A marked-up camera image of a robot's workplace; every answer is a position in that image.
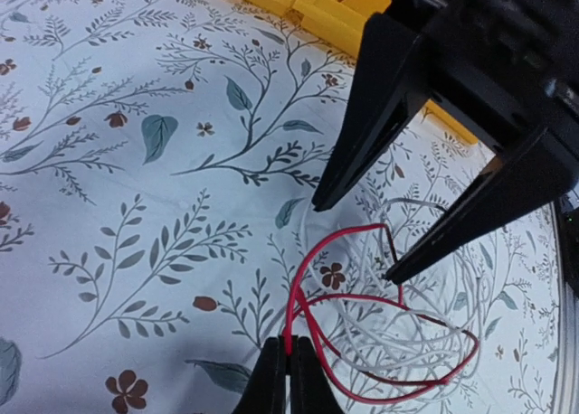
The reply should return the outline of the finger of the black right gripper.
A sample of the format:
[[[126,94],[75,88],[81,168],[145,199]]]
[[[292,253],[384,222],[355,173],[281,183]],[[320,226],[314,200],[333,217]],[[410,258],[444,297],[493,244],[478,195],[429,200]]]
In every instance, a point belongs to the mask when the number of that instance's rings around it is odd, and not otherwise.
[[[387,11],[366,22],[343,124],[311,202],[332,209],[425,104],[427,16]]]
[[[536,131],[495,155],[386,279],[402,284],[458,248],[552,202],[578,183],[578,139]]]

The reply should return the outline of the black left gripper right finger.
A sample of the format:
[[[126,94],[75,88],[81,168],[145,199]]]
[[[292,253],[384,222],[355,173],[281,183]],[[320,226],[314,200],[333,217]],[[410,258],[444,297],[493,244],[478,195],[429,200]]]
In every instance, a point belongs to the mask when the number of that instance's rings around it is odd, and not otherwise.
[[[306,336],[292,337],[289,387],[291,414],[339,414],[339,404]]]

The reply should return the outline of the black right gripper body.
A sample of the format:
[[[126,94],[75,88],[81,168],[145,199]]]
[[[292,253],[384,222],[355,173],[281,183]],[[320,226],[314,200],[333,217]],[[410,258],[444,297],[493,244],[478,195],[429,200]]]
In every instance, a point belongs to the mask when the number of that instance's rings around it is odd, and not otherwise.
[[[434,99],[489,145],[540,130],[577,155],[578,0],[392,0],[387,14],[419,44],[422,78],[391,137]]]

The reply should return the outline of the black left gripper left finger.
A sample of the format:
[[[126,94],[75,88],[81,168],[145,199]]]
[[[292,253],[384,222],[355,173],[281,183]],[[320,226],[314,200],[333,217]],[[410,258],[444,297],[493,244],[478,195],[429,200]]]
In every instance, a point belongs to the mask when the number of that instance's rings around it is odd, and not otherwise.
[[[284,338],[268,338],[233,414],[284,413],[287,366]]]

